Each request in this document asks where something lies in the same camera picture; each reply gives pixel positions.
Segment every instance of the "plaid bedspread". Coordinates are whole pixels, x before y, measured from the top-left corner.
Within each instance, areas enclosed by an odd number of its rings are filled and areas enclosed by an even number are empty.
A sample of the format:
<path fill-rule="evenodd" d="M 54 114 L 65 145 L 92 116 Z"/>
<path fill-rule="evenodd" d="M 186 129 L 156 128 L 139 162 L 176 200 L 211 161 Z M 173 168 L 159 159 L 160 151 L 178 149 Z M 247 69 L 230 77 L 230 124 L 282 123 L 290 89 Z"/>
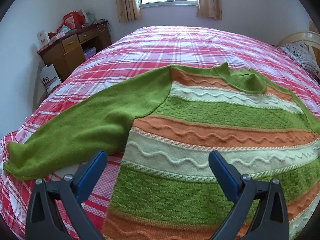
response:
<path fill-rule="evenodd" d="M 281 49 L 243 35 L 197 27 L 145 27 L 122 38 L 81 66 L 55 90 L 18 131 L 0 141 L 0 161 L 8 162 L 7 144 L 24 143 L 42 124 L 98 91 L 129 77 L 170 63 L 212 67 L 227 61 L 234 69 L 253 68 L 273 82 L 293 90 L 320 119 L 320 87 Z M 121 153 L 108 157 L 108 164 L 89 199 L 82 203 L 87 215 L 101 230 L 118 174 Z M 0 214 L 12 231 L 24 239 L 26 214 L 33 181 L 17 181 L 0 166 Z M 78 165 L 51 174 L 59 180 L 74 173 Z M 58 202 L 65 226 L 77 235 Z"/>

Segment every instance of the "pillow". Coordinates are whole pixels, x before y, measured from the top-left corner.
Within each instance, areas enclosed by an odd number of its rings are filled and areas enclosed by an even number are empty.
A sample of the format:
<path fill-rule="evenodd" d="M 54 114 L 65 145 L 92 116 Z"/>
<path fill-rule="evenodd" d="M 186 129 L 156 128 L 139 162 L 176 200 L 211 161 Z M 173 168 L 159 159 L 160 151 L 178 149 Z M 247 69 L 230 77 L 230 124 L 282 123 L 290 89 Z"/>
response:
<path fill-rule="evenodd" d="M 317 77 L 316 80 L 319 81 L 320 68 L 309 52 L 308 46 L 303 41 L 288 43 L 280 48 L 288 56 L 297 61 L 304 70 L 308 71 L 312 76 Z"/>

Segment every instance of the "green sweater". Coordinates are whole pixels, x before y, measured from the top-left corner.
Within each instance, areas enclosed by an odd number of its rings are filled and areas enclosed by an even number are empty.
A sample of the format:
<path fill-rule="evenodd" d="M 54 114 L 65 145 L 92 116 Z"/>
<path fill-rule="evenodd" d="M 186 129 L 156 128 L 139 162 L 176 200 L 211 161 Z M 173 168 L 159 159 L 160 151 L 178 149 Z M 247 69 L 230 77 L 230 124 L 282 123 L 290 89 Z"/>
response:
<path fill-rule="evenodd" d="M 281 180 L 293 236 L 318 200 L 319 133 L 292 91 L 252 69 L 169 65 L 100 91 L 24 144 L 9 143 L 3 168 L 35 179 L 97 150 L 125 149 L 103 234 L 202 239 L 231 207 L 207 163 L 216 149 L 241 173 Z"/>

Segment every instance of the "headboard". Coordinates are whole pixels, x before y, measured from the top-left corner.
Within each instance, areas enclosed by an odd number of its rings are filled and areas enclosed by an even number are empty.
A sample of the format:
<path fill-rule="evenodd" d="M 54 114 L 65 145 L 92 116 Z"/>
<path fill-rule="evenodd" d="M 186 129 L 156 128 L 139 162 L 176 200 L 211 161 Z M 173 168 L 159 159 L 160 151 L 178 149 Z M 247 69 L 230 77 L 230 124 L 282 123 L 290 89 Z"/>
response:
<path fill-rule="evenodd" d="M 320 65 L 320 35 L 318 33 L 304 31 L 291 34 L 280 41 L 277 47 L 297 41 L 303 41 L 308 46 L 311 55 Z"/>

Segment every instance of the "window frame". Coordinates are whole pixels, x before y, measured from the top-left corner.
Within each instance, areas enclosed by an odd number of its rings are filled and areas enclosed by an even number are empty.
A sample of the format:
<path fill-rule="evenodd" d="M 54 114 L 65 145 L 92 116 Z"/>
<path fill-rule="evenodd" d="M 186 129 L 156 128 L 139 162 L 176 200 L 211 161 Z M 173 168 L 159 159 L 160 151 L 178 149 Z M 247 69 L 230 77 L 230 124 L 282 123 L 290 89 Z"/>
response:
<path fill-rule="evenodd" d="M 139 0 L 140 8 L 144 7 L 152 7 L 152 6 L 162 6 L 162 5 L 193 5 L 198 6 L 199 0 L 196 1 L 184 1 L 184 0 L 166 0 L 161 2 L 150 2 L 150 3 L 142 3 L 141 0 Z"/>

